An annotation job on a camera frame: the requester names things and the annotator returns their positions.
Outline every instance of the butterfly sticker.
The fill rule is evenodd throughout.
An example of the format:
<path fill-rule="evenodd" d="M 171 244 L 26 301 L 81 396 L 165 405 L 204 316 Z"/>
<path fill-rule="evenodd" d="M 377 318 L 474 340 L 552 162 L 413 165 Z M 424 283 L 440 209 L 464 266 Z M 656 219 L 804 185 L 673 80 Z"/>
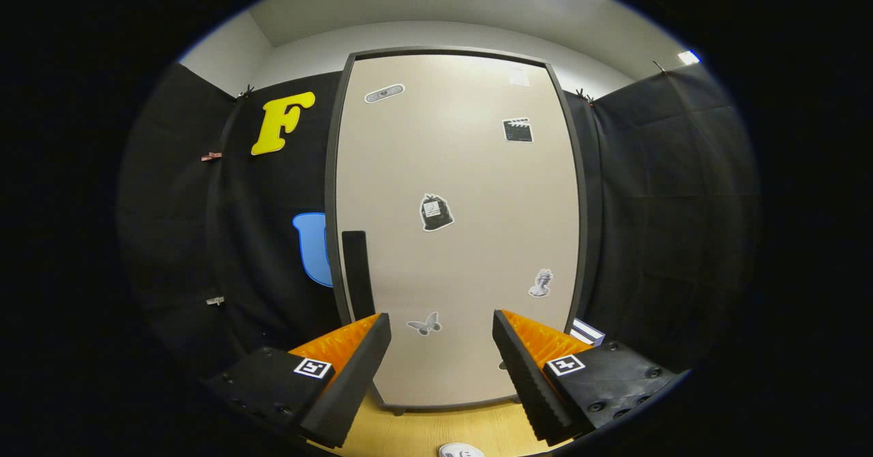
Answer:
<path fill-rule="evenodd" d="M 406 326 L 412 327 L 412 329 L 417 329 L 418 333 L 422 336 L 427 336 L 431 331 L 434 333 L 439 332 L 443 326 L 440 326 L 440 323 L 437 321 L 437 317 L 439 313 L 431 312 L 428 315 L 428 320 L 424 321 L 424 323 L 419 323 L 419 321 L 409 321 L 406 323 Z"/>

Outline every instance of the black foam block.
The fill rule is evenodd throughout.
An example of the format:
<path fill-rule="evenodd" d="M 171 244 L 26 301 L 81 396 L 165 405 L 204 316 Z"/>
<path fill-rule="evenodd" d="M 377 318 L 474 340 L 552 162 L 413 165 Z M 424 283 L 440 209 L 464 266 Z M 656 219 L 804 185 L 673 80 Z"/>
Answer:
<path fill-rule="evenodd" d="M 325 447 L 342 447 L 391 342 L 389 315 L 380 314 L 346 367 L 300 422 L 300 432 Z"/>
<path fill-rule="evenodd" d="M 250 419 L 287 432 L 309 411 L 333 376 L 331 364 L 261 348 L 205 383 Z"/>
<path fill-rule="evenodd" d="M 573 357 L 584 368 L 561 375 L 557 367 L 546 364 L 546 378 L 564 401 L 573 401 L 584 411 L 595 428 L 639 407 L 676 378 L 620 342 L 605 343 Z"/>
<path fill-rule="evenodd" d="M 343 231 L 342 258 L 346 265 L 346 289 L 355 319 L 375 314 L 365 231 Z"/>
<path fill-rule="evenodd" d="M 500 310 L 494 311 L 492 337 L 537 439 L 555 445 L 593 430 L 581 412 L 573 404 L 565 404 L 549 386 Z"/>

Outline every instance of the door frame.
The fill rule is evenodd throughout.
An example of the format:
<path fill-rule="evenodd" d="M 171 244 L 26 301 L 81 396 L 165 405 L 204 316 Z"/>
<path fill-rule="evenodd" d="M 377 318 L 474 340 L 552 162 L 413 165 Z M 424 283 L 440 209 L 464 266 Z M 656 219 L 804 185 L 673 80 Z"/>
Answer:
<path fill-rule="evenodd" d="M 585 261 L 587 254 L 587 199 L 585 190 L 585 171 L 582 167 L 582 153 L 579 143 L 579 134 L 576 133 L 576 124 L 573 121 L 573 115 L 570 113 L 570 107 L 567 105 L 564 91 L 558 83 L 558 78 L 554 74 L 551 63 L 543 59 L 533 58 L 526 55 L 501 52 L 501 50 L 486 50 L 478 48 L 465 48 L 453 46 L 406 46 L 397 48 L 381 48 L 376 50 L 363 50 L 363 52 L 351 53 L 346 59 L 345 68 L 342 71 L 339 87 L 337 87 L 336 99 L 334 100 L 334 111 L 331 113 L 330 131 L 327 137 L 327 164 L 325 165 L 325 238 L 327 239 L 327 258 L 330 262 L 331 279 L 334 283 L 334 297 L 336 298 L 337 309 L 339 310 L 340 320 L 343 325 L 349 324 L 352 321 L 352 313 L 349 311 L 351 299 L 347 295 L 346 285 L 342 279 L 342 267 L 340 261 L 340 240 L 339 231 L 336 223 L 336 165 L 337 152 L 340 146 L 340 124 L 342 118 L 342 109 L 346 100 L 346 90 L 349 88 L 349 78 L 352 74 L 352 67 L 356 61 L 363 59 L 387 58 L 393 56 L 421 55 L 421 54 L 448 54 L 458 56 L 476 56 L 490 59 L 502 59 L 506 61 L 514 61 L 517 63 L 525 63 L 526 65 L 539 66 L 545 68 L 548 72 L 549 79 L 552 81 L 552 86 L 555 90 L 555 95 L 558 97 L 558 102 L 561 104 L 561 110 L 564 112 L 564 120 L 567 122 L 567 131 L 570 135 L 570 146 L 573 152 L 574 166 L 576 166 L 576 186 L 579 199 L 579 252 L 577 255 L 576 264 L 576 279 L 574 280 L 573 299 L 570 304 L 569 313 L 567 315 L 567 323 L 564 326 L 564 332 L 570 333 L 573 327 L 573 320 L 576 317 L 581 317 L 577 312 L 579 305 L 587 305 L 587 299 L 582 296 L 582 283 L 585 274 Z M 373 393 L 381 403 L 375 386 Z"/>

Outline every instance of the sticker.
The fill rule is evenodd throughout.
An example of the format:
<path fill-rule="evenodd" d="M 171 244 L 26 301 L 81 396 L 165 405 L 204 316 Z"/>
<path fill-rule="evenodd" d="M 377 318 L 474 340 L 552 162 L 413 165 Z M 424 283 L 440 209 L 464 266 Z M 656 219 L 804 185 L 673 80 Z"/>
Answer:
<path fill-rule="evenodd" d="M 527 293 L 530 293 L 532 297 L 545 297 L 548 295 L 548 285 L 552 282 L 552 270 L 551 269 L 541 269 L 539 273 L 537 273 L 536 279 L 533 280 L 533 286 L 531 286 L 530 290 L 527 290 Z"/>
<path fill-rule="evenodd" d="M 303 361 L 297 365 L 296 369 L 294 369 L 294 373 L 306 375 L 307 377 L 314 377 L 315 379 L 324 379 L 325 373 L 327 373 L 330 367 L 331 364 L 328 364 L 327 362 L 304 358 Z"/>
<path fill-rule="evenodd" d="M 579 358 L 574 357 L 574 355 L 555 358 L 555 360 L 548 362 L 548 366 L 552 368 L 552 371 L 554 371 L 555 375 L 558 377 L 585 368 L 585 365 L 579 361 Z"/>
<path fill-rule="evenodd" d="M 509 74 L 509 83 L 521 87 L 531 86 L 531 81 L 527 80 L 527 72 L 523 68 L 512 68 Z"/>
<path fill-rule="evenodd" d="M 431 331 L 437 333 L 440 332 L 440 329 L 443 328 L 442 324 L 440 324 L 439 320 L 437 320 L 437 317 L 439 317 L 439 313 L 431 312 L 430 315 L 428 315 L 428 319 L 423 323 L 419 323 L 419 321 L 409 321 L 408 323 L 406 323 L 406 326 L 412 327 L 412 329 L 417 330 L 418 333 L 422 336 L 427 336 L 428 334 L 430 334 Z"/>
<path fill-rule="evenodd" d="M 439 230 L 455 223 L 449 203 L 442 196 L 425 193 L 421 199 L 421 223 L 424 231 Z"/>
<path fill-rule="evenodd" d="M 506 142 L 533 142 L 530 118 L 503 119 Z"/>
<path fill-rule="evenodd" d="M 393 86 L 383 87 L 379 90 L 371 91 L 371 93 L 368 93 L 366 96 L 364 96 L 364 102 L 367 102 L 368 104 L 380 102 L 380 100 L 384 100 L 393 95 L 402 93 L 402 91 L 404 90 L 406 90 L 406 87 L 403 87 L 403 84 L 395 84 Z"/>

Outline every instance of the black fabric backdrop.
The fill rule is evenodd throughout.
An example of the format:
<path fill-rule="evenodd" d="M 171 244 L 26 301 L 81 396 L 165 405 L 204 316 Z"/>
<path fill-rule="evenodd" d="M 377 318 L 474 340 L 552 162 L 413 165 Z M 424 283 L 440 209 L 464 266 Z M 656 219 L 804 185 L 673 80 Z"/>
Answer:
<path fill-rule="evenodd" d="M 603 235 L 585 320 L 670 370 L 720 339 L 751 280 L 760 235 L 754 152 L 702 65 L 593 103 Z"/>
<path fill-rule="evenodd" d="M 222 149 L 218 227 L 219 271 L 228 314 L 247 351 L 292 349 L 341 326 L 333 289 L 306 276 L 292 219 L 324 212 L 327 132 L 340 72 L 299 78 L 253 91 Z M 297 127 L 281 133 L 281 150 L 253 156 L 264 103 L 315 94 Z"/>
<path fill-rule="evenodd" d="M 125 261 L 153 326 L 200 377 L 261 346 L 291 349 L 340 326 L 333 292 L 303 269 L 292 225 L 297 214 L 324 212 L 340 75 L 234 102 L 175 65 L 133 131 L 119 206 Z M 281 133 L 283 149 L 253 156 L 265 103 L 305 91 L 315 104 Z M 735 314 L 751 274 L 760 205 L 745 128 L 701 65 L 639 81 L 593 108 L 564 96 L 586 174 L 577 316 L 670 370 L 691 368 Z M 222 138 L 222 159 L 199 162 Z M 222 307 L 205 304 L 218 295 Z"/>
<path fill-rule="evenodd" d="M 242 354 L 206 249 L 206 202 L 218 138 L 233 98 L 182 65 L 166 70 L 128 137 L 117 209 L 131 290 L 156 334 L 197 376 Z"/>

